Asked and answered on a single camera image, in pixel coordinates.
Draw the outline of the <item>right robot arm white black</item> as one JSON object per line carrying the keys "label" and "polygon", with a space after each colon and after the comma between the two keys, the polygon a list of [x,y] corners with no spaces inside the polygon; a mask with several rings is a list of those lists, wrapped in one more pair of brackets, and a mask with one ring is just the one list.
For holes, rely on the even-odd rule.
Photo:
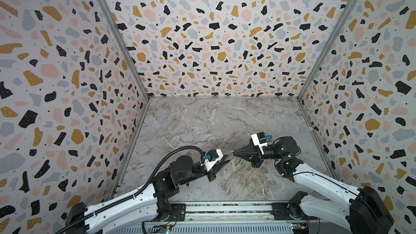
{"label": "right robot arm white black", "polygon": [[300,148],[293,137],[283,136],[270,143],[264,133],[253,134],[250,143],[234,151],[235,157],[259,168],[274,160],[281,177],[306,186],[324,196],[297,192],[288,202],[287,213],[294,220],[316,217],[349,230],[352,234],[387,234],[394,219],[377,191],[369,186],[356,187],[333,179],[297,158]]}

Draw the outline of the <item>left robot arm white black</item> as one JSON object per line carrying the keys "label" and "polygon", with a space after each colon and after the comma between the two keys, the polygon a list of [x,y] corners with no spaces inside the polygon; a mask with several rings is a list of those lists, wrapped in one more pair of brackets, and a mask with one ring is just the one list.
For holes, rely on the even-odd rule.
{"label": "left robot arm white black", "polygon": [[229,163],[226,156],[204,157],[205,163],[180,156],[166,169],[150,177],[150,182],[117,198],[87,206],[74,205],[61,234],[111,234],[140,222],[162,221],[179,216],[173,212],[169,198],[180,192],[180,186],[202,177],[212,182]]}

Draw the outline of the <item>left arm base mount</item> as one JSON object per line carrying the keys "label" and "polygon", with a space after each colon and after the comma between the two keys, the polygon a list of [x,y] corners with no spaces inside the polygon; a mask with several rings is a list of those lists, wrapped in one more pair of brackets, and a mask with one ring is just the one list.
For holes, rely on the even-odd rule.
{"label": "left arm base mount", "polygon": [[173,204],[157,204],[157,216],[154,219],[157,222],[170,219],[176,222],[185,221],[186,204],[185,203],[173,203]]}

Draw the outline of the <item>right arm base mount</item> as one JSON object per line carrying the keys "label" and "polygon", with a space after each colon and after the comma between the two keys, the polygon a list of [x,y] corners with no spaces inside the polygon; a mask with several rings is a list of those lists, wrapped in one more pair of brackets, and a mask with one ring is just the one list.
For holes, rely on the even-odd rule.
{"label": "right arm base mount", "polygon": [[306,221],[308,219],[318,220],[317,217],[306,215],[299,205],[290,204],[288,202],[276,202],[271,204],[271,214],[276,221]]}

